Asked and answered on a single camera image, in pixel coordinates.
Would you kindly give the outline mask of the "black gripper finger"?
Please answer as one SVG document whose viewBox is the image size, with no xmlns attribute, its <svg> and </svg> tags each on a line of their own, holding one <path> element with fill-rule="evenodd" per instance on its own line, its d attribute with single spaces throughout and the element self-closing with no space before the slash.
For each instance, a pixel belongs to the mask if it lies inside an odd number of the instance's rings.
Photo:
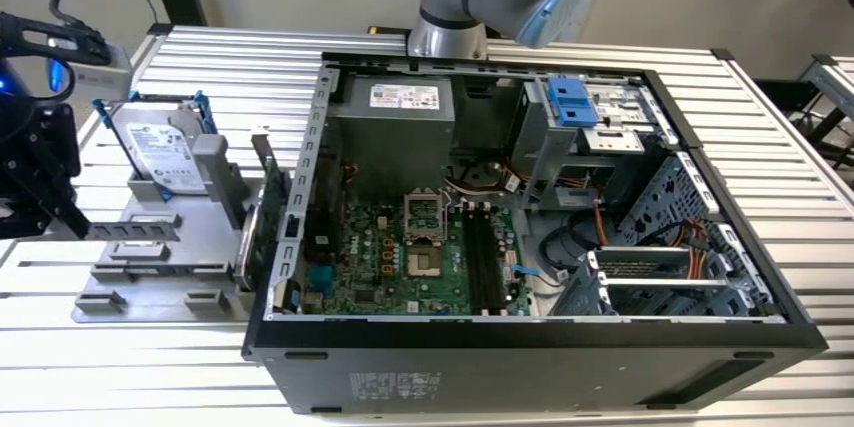
<svg viewBox="0 0 854 427">
<path fill-rule="evenodd" d="M 82 171 L 76 136 L 30 134 L 24 146 L 51 181 L 51 221 L 42 235 L 54 240 L 84 240 L 91 222 L 76 206 L 76 191 L 71 184 Z"/>
<path fill-rule="evenodd" d="M 2 239 L 42 235 L 51 221 L 51 181 L 30 156 L 2 157 Z"/>
</svg>

